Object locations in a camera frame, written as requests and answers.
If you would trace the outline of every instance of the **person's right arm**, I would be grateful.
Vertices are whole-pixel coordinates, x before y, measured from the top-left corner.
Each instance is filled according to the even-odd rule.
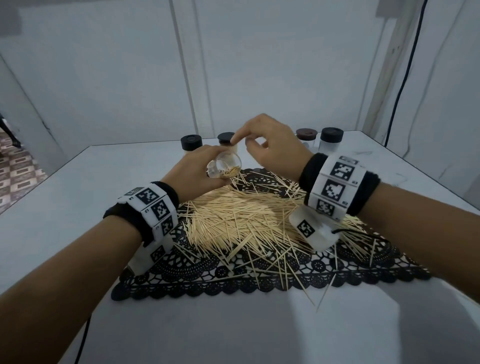
[[[258,137],[266,142],[258,144]],[[288,126],[265,114],[246,122],[231,143],[243,138],[258,163],[297,182],[313,156]],[[408,256],[480,303],[480,216],[386,183],[378,185],[358,216]]]

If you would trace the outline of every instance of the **black lid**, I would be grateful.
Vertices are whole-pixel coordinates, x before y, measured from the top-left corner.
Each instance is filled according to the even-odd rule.
[[[297,129],[297,138],[300,140],[315,140],[317,137],[317,131],[315,129],[302,128]]]
[[[340,143],[343,138],[343,130],[338,128],[323,128],[320,140],[327,143]]]
[[[225,133],[221,133],[218,135],[218,142],[220,144],[230,144],[230,139],[233,137],[235,133],[233,132],[225,132]]]
[[[187,152],[191,152],[203,145],[202,137],[196,134],[190,134],[180,139],[181,148]]]

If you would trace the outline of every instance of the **patterned floor tile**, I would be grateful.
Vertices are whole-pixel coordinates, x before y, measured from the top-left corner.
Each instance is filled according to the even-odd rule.
[[[24,149],[0,132],[0,214],[33,190],[47,175]]]

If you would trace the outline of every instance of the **white table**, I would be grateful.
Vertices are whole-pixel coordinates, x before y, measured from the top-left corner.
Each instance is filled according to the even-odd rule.
[[[361,132],[346,132],[341,148],[385,182],[479,214]],[[68,162],[0,215],[0,292],[182,154],[179,141],[91,146]],[[243,143],[239,155],[244,168],[258,167]],[[316,302],[323,291],[308,289]],[[480,363],[479,328],[478,306],[439,279],[331,288],[317,314],[293,288],[123,302],[109,292],[81,363]],[[73,363],[82,332],[61,363]]]

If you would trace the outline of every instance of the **person's left hand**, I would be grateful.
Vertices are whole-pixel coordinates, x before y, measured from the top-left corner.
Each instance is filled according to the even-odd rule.
[[[177,192],[180,203],[227,186],[232,183],[232,180],[210,178],[206,174],[207,164],[227,149],[222,146],[201,146],[186,154],[161,181]]]

